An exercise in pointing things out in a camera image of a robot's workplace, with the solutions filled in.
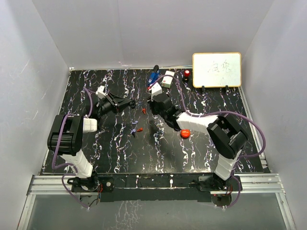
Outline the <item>black earbud charging case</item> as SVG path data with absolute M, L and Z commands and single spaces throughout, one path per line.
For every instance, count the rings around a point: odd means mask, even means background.
M 135 106 L 136 106 L 135 101 L 131 101 L 131 103 L 130 103 L 130 107 L 131 107 L 131 108 L 135 108 Z

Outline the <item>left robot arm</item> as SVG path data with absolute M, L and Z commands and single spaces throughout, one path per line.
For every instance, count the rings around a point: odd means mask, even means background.
M 122 98 L 112 93 L 102 94 L 90 106 L 86 115 L 57 115 L 51 127 L 47 147 L 54 153 L 51 167 L 53 170 L 70 167 L 73 178 L 68 184 L 94 191 L 99 186 L 99 179 L 93 165 L 87 160 L 82 151 L 83 134 L 98 131 L 98 122 L 102 116 L 113 112 L 122 112 L 127 107 L 134 108 L 135 100 Z

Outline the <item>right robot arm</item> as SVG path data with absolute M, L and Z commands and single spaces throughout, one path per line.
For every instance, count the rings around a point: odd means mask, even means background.
M 147 99 L 153 115 L 159 115 L 175 131 L 184 129 L 210 136 L 219 153 L 213 176 L 205 181 L 208 188 L 225 190 L 231 184 L 231 175 L 248 141 L 245 129 L 228 113 L 224 115 L 190 115 L 174 105 L 166 93 Z

